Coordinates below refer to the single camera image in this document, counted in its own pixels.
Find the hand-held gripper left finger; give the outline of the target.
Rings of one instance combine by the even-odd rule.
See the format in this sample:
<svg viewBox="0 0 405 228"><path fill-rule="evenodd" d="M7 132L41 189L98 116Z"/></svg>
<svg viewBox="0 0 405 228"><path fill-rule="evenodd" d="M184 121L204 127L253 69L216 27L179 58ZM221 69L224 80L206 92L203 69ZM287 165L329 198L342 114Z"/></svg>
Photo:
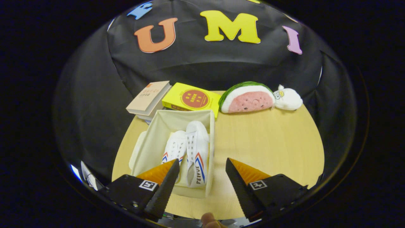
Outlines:
<svg viewBox="0 0 405 228"><path fill-rule="evenodd" d="M161 219L180 171L178 159L137 176L122 175L100 190L109 202L143 219Z"/></svg>

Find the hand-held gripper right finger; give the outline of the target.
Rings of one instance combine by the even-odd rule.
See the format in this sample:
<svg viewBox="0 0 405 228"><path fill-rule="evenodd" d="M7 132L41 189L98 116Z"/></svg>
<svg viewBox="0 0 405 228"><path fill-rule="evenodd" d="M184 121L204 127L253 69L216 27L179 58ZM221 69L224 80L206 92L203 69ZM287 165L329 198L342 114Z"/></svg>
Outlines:
<svg viewBox="0 0 405 228"><path fill-rule="evenodd" d="M250 222L279 216L308 192L284 174L271 176L232 158L227 158L226 172Z"/></svg>

